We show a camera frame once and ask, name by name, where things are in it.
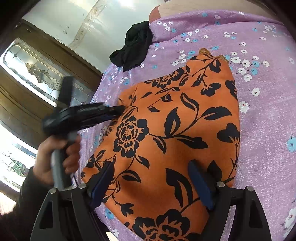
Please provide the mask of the dark sleeved left forearm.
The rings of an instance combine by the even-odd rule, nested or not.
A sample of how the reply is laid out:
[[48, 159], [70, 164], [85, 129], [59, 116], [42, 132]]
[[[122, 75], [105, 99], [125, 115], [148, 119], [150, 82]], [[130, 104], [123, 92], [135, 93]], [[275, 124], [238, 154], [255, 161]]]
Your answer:
[[51, 186], [29, 169], [12, 212], [1, 216], [1, 240], [30, 240], [39, 210]]

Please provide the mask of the person's left hand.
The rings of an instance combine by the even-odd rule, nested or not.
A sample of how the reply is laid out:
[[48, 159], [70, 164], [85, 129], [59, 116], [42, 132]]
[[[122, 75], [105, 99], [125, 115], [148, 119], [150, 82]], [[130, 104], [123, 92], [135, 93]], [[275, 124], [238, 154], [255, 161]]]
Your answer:
[[[75, 142], [66, 149], [67, 158], [63, 162], [63, 167], [67, 175], [76, 172], [79, 168], [81, 137], [76, 135]], [[53, 151], [64, 149], [67, 145], [66, 140], [50, 136], [38, 147], [35, 164], [33, 166], [34, 175], [43, 183], [53, 186], [53, 174], [51, 157]]]

